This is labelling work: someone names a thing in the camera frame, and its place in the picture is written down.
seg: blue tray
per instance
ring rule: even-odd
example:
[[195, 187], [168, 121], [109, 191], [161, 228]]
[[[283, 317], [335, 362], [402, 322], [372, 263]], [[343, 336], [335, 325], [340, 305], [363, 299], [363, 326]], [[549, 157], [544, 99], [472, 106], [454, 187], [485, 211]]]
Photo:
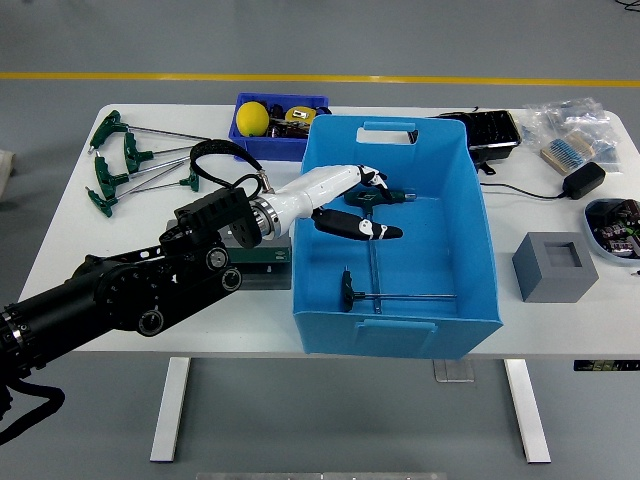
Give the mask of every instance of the blue tray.
[[229, 129], [229, 139], [247, 150], [258, 160], [283, 160], [299, 162], [302, 160], [304, 150], [307, 147], [306, 138], [270, 138], [270, 137], [243, 137], [236, 127], [236, 113], [247, 102], [267, 102], [270, 108], [274, 103], [282, 105], [286, 112], [293, 107], [328, 107], [329, 99], [319, 95], [279, 95], [272, 93], [240, 93], [236, 99], [236, 108], [233, 113], [233, 121]]

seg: black cable sleeve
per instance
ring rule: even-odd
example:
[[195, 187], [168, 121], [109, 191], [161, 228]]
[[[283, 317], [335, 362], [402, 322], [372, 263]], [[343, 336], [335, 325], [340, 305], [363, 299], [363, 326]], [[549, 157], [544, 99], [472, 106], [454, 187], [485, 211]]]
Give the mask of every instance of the black cable sleeve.
[[46, 387], [43, 385], [33, 385], [26, 383], [20, 379], [11, 380], [6, 386], [16, 392], [31, 395], [33, 397], [42, 397], [48, 399], [39, 407], [34, 408], [25, 413], [18, 420], [9, 425], [5, 430], [0, 432], [0, 445], [13, 440], [17, 436], [24, 433], [29, 428], [40, 423], [45, 418], [56, 413], [64, 403], [64, 392], [56, 387]]
[[191, 169], [202, 178], [209, 180], [210, 182], [217, 183], [218, 185], [222, 185], [225, 188], [231, 189], [233, 188], [233, 184], [221, 178], [214, 177], [198, 165], [197, 160], [204, 155], [234, 155], [243, 159], [256, 171], [262, 170], [262, 165], [260, 165], [260, 163], [249, 152], [230, 140], [205, 140], [194, 145], [189, 152]]

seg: white robotic hand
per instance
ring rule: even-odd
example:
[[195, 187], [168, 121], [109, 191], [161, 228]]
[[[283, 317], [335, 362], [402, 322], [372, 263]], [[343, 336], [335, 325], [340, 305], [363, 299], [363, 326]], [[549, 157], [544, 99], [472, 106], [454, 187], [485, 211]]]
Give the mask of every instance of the white robotic hand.
[[275, 193], [255, 198], [252, 207], [266, 240], [287, 233], [296, 218], [313, 218], [318, 230], [354, 240], [398, 238], [402, 236], [399, 228], [321, 208], [358, 184], [376, 187], [386, 196], [385, 179], [384, 174], [364, 165], [317, 167]]

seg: bin handle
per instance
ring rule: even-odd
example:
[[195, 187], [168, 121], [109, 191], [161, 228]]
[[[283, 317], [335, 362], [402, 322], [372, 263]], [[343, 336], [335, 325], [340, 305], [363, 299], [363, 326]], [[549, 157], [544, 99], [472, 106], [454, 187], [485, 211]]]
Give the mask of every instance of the bin handle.
[[377, 122], [367, 121], [364, 122], [362, 128], [365, 130], [380, 130], [380, 131], [392, 131], [392, 132], [414, 132], [416, 130], [416, 124], [411, 122]]
[[435, 333], [438, 331], [438, 326], [433, 322], [412, 322], [412, 321], [402, 321], [399, 322], [397, 320], [374, 320], [365, 318], [364, 321], [356, 323], [356, 328], [390, 328], [394, 330], [404, 329], [404, 330], [427, 330], [431, 333]]

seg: small bowl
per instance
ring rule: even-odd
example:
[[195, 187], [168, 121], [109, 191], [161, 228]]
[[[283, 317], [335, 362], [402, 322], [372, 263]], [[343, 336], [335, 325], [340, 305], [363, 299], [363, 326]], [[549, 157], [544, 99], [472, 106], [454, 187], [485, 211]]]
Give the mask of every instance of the small bowl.
[[589, 202], [589, 204], [584, 207], [584, 215], [582, 216], [582, 224], [585, 229], [587, 242], [591, 246], [591, 249], [600, 255], [603, 258], [606, 258], [610, 262], [617, 263], [618, 265], [640, 265], [640, 258], [625, 258], [618, 257], [611, 252], [607, 252], [602, 246], [598, 243], [596, 238], [593, 235], [593, 231], [591, 230], [591, 225], [589, 225], [589, 221], [587, 220], [587, 212], [590, 211], [596, 204], [605, 203], [610, 204], [611, 206], [615, 206], [619, 203], [624, 202], [626, 199], [624, 198], [599, 198], [597, 200], [593, 200]]

